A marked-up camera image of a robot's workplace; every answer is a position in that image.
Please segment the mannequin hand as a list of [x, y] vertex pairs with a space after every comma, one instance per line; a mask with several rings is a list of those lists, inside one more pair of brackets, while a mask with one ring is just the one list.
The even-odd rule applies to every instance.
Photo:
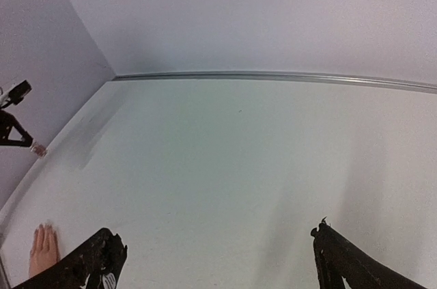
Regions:
[[44, 272], [60, 261], [57, 233], [51, 224], [40, 224], [34, 234], [29, 256], [29, 278]]

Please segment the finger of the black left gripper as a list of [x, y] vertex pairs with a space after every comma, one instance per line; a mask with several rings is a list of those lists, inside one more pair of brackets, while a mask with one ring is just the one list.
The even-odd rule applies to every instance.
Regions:
[[30, 148], [33, 137], [10, 113], [1, 110], [1, 146]]

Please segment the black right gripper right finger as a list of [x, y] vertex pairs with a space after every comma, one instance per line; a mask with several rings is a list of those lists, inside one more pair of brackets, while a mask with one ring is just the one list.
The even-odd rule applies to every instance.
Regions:
[[422, 288], [379, 263], [321, 220], [311, 230], [320, 288]]

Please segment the nail polish bottle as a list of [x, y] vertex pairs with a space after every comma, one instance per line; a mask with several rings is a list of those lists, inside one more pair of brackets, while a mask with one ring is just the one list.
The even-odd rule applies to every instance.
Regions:
[[47, 154], [47, 149], [39, 144], [39, 143], [35, 143], [30, 147], [30, 150], [36, 154], [39, 158], [44, 158]]

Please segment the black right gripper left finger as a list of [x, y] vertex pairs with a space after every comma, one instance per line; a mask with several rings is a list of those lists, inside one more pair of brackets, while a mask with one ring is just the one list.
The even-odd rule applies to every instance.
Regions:
[[21, 289], [116, 288], [128, 247], [101, 228], [54, 266], [17, 285]]

